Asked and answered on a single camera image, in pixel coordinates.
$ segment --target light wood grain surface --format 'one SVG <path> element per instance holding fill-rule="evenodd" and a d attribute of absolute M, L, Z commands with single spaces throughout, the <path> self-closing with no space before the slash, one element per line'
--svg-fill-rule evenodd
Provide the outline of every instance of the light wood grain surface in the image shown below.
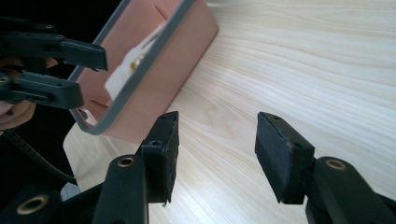
<path fill-rule="evenodd" d="M 396 2 L 207 3 L 219 35 L 169 108 L 180 112 L 177 181 L 150 223 L 306 223 L 304 206 L 276 202 L 256 159 L 260 111 L 396 199 Z M 82 190 L 137 147 L 77 126 L 64 142 Z"/>

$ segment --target human hand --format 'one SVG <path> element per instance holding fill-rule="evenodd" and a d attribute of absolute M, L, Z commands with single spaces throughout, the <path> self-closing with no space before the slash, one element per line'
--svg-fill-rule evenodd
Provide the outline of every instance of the human hand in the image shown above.
<path fill-rule="evenodd" d="M 2 68 L 6 65 L 22 66 L 21 60 L 18 58 L 6 58 L 0 60 L 0 71 L 13 77 L 18 77 L 19 72 L 15 70 Z M 56 65 L 56 60 L 52 58 L 46 59 L 47 67 Z M 35 113 L 35 104 L 28 101 L 22 101 L 17 105 L 10 105 L 4 101 L 0 101 L 0 135 L 3 134 L 1 130 L 18 127 L 32 118 Z"/>

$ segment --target pink box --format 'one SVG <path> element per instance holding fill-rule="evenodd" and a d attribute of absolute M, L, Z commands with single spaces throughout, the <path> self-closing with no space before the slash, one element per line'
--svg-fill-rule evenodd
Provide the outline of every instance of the pink box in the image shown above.
<path fill-rule="evenodd" d="M 111 100 L 105 83 L 125 54 L 165 24 L 150 51 Z M 219 27 L 204 0 L 123 0 L 94 41 L 108 71 L 78 67 L 84 106 L 71 110 L 81 130 L 140 143 L 163 114 L 215 38 Z M 95 124 L 85 121 L 86 116 Z"/>

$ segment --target metal screw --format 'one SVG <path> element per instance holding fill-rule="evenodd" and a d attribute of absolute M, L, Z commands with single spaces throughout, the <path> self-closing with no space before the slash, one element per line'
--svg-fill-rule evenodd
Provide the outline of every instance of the metal screw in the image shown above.
<path fill-rule="evenodd" d="M 326 164 L 335 170 L 345 170 L 347 168 L 343 162 L 337 160 L 326 160 Z"/>
<path fill-rule="evenodd" d="M 19 215 L 29 215 L 44 207 L 49 202 L 48 195 L 38 195 L 31 198 L 24 203 L 21 203 L 17 208 L 17 213 Z"/>
<path fill-rule="evenodd" d="M 117 165 L 119 167 L 128 167 L 128 166 L 132 166 L 133 164 L 134 164 L 134 158 L 130 158 L 130 157 L 124 158 L 117 162 Z"/>

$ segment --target black cable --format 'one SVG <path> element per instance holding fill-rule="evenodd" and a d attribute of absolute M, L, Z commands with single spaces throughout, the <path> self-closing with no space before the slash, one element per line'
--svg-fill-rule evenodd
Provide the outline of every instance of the black cable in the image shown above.
<path fill-rule="evenodd" d="M 3 136 L 14 144 L 23 154 L 29 159 L 34 161 L 38 166 L 46 170 L 52 175 L 62 179 L 63 181 L 77 184 L 76 179 L 73 176 L 67 175 L 64 172 L 58 170 L 55 166 L 44 159 L 37 151 L 35 151 L 29 144 L 27 144 L 17 133 L 13 130 L 5 130 Z"/>

